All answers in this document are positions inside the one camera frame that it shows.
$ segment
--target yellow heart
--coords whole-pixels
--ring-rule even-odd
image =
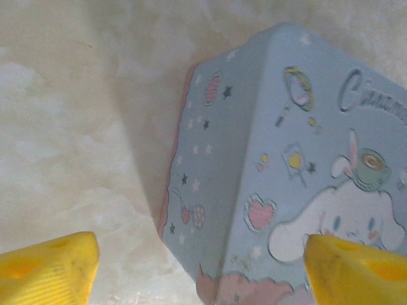
[[[295,169],[299,170],[300,165],[301,165],[301,156],[300,156],[300,154],[298,152],[296,152],[295,154],[290,156],[290,158],[288,159],[288,164],[292,168],[295,168]]]

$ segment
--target white star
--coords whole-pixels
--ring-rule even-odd
[[[201,82],[201,79],[202,79],[202,77],[201,77],[201,75],[199,74],[199,75],[197,76],[197,79],[195,80],[195,86]]]
[[[232,50],[231,52],[229,52],[228,56],[226,56],[226,61],[228,62],[229,60],[231,60],[232,58],[235,57],[237,50]]]
[[[252,253],[250,253],[250,256],[253,259],[258,260],[259,257],[261,257],[261,248],[259,246],[254,247]]]
[[[190,119],[188,122],[188,129],[191,129],[193,127],[193,119]]]
[[[300,41],[305,45],[308,46],[311,44],[311,37],[310,34],[304,34],[303,37],[301,37]]]
[[[205,154],[210,154],[212,152],[212,145],[206,145]]]
[[[182,233],[181,233],[181,235],[179,236],[179,244],[180,245],[183,245],[185,243],[185,235],[183,235]]]
[[[194,192],[199,191],[199,186],[200,186],[200,184],[201,184],[201,182],[199,182],[199,181],[197,181],[197,180],[195,179],[195,181],[194,181],[193,184],[192,184],[192,189],[193,189]]]

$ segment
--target star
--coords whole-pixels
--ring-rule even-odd
[[[181,179],[181,181],[183,182],[183,185],[186,184],[186,179],[188,179],[188,176],[185,176],[185,174],[184,174],[183,178]]]
[[[310,164],[309,164],[309,166],[308,166],[308,172],[309,173],[315,173],[316,172],[316,170],[315,170],[315,167],[316,167],[317,165],[315,164],[315,163],[311,163],[310,162]]]
[[[300,41],[303,45],[308,46],[311,44],[311,37],[309,34],[304,34],[303,37],[301,37]]]
[[[237,50],[232,50],[231,52],[229,52],[228,56],[226,56],[226,61],[228,62],[232,58],[235,58],[236,52]]]
[[[258,260],[259,257],[261,257],[261,248],[259,246],[254,247],[252,253],[250,253],[250,256],[253,259]]]
[[[199,75],[197,76],[196,80],[195,80],[195,86],[196,86],[197,84],[199,84],[199,83],[201,82],[201,80],[202,80],[202,77],[201,77],[201,75],[199,74]]]
[[[185,235],[183,235],[182,233],[181,233],[181,235],[179,236],[179,244],[180,245],[183,245],[185,243]]]
[[[193,185],[192,185],[192,189],[193,189],[194,192],[199,191],[199,185],[200,185],[200,184],[201,184],[201,182],[199,182],[199,181],[197,181],[197,180],[195,179],[195,181],[193,182]]]
[[[190,119],[188,122],[188,129],[191,129],[193,127],[193,119]]]
[[[210,154],[212,152],[212,145],[206,145],[205,154]]]
[[[226,88],[224,89],[224,92],[222,93],[224,100],[226,100],[227,97],[231,96],[232,88],[233,88],[233,86],[226,86]]]

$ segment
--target light blue box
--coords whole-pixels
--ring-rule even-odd
[[[406,97],[291,23],[189,71],[159,233],[206,304],[306,304],[310,234],[407,254]]]

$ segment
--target dark star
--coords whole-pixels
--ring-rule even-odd
[[[231,97],[231,90],[232,90],[233,86],[226,86],[226,88],[224,89],[223,92],[223,99],[226,100],[227,97]]]
[[[183,185],[186,184],[186,179],[187,179],[187,178],[188,178],[188,176],[185,176],[185,174],[184,174],[183,178],[181,179],[182,182],[183,182]]]
[[[315,172],[316,172],[315,167],[316,167],[316,164],[310,162],[310,164],[309,164],[309,166],[308,166],[308,169],[307,169],[308,172],[309,172],[309,173],[315,173]]]

